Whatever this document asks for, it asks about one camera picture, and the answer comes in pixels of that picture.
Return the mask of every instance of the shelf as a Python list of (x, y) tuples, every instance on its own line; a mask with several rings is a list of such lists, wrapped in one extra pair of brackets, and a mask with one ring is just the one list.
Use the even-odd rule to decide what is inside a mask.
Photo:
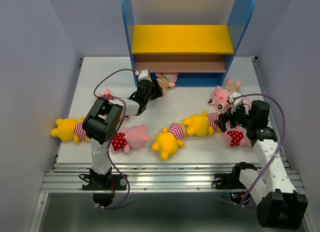
[(233, 54), (226, 25), (135, 25), (132, 54)]
[(152, 73), (225, 73), (223, 55), (135, 55), (135, 69)]

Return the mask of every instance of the yellow plush toy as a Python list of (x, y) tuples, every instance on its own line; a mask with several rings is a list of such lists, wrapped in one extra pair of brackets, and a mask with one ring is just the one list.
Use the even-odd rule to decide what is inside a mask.
[(187, 137), (186, 128), (180, 123), (172, 123), (169, 129), (163, 128), (155, 138), (151, 149), (160, 153), (162, 160), (167, 160), (169, 156), (174, 155), (178, 147), (184, 147), (181, 138)]
[(62, 141), (71, 141), (79, 143), (80, 139), (89, 141), (86, 132), (82, 129), (84, 118), (77, 121), (75, 118), (57, 119), (55, 124), (57, 128), (51, 130), (52, 137), (58, 137)]
[(210, 136), (214, 134), (214, 120), (216, 113), (208, 114), (204, 111), (202, 114), (193, 114), (189, 118), (183, 119), (183, 124), (188, 126), (186, 133), (190, 136), (206, 136), (208, 133)]

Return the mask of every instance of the blue shelf frame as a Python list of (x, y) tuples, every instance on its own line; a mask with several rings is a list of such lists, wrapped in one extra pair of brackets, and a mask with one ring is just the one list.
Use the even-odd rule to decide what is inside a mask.
[[(227, 23), (234, 53), (223, 56), (225, 73), (180, 73), (176, 82), (177, 87), (216, 87), (222, 85), (249, 25), (255, 3), (256, 0), (234, 0)], [(132, 69), (135, 69), (135, 57), (132, 55), (135, 22), (131, 0), (121, 0), (121, 7), (131, 66)]]

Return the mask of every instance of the plush toy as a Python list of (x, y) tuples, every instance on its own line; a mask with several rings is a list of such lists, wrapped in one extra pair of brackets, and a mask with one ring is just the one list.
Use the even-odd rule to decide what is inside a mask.
[(97, 93), (97, 96), (102, 97), (102, 96), (112, 96), (111, 91), (109, 89), (105, 89), (104, 93)]
[[(223, 87), (217, 86), (213, 91), (208, 103), (211, 106), (216, 106), (220, 113), (227, 111), (231, 105), (228, 103), (228, 96), (233, 92), (238, 92), (241, 87), (241, 82), (236, 81), (234, 83), (231, 78), (227, 78)], [(243, 99), (244, 104), (248, 104), (251, 107), (251, 101), (247, 98)]]
[(77, 121), (75, 118), (57, 119), (55, 124), (57, 128), (51, 130), (52, 137), (58, 137), (62, 141), (71, 141), (79, 143), (80, 139), (89, 141), (86, 132), (82, 129), (84, 118)]
[(214, 129), (219, 129), (219, 127), (214, 123), (218, 118), (218, 113), (208, 114), (204, 111), (202, 114), (193, 114), (189, 118), (184, 118), (182, 120), (183, 124), (188, 126), (186, 133), (190, 136), (206, 136), (208, 133), (210, 136), (214, 134)]
[(166, 91), (169, 88), (173, 88), (176, 84), (175, 82), (178, 79), (178, 73), (156, 73), (157, 81), (159, 86), (162, 88), (162, 93), (166, 94)]
[(151, 149), (160, 153), (162, 160), (167, 160), (169, 156), (174, 155), (178, 147), (184, 147), (181, 141), (183, 137), (187, 137), (186, 128), (180, 123), (172, 123), (169, 129), (163, 128), (155, 138), (155, 142)]
[(122, 128), (121, 133), (117, 133), (111, 142), (111, 152), (115, 153), (119, 149), (123, 149), (126, 154), (130, 153), (130, 148), (141, 148), (150, 140), (145, 134), (147, 126), (132, 126), (128, 129)]
[(244, 146), (252, 148), (250, 140), (239, 129), (236, 131), (227, 130), (222, 134), (222, 137), (227, 146)]

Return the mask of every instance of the brown shelf board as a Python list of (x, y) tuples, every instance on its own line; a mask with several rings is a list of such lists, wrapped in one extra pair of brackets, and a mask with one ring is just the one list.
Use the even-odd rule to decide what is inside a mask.
[(135, 55), (135, 69), (152, 73), (225, 73), (223, 55)]

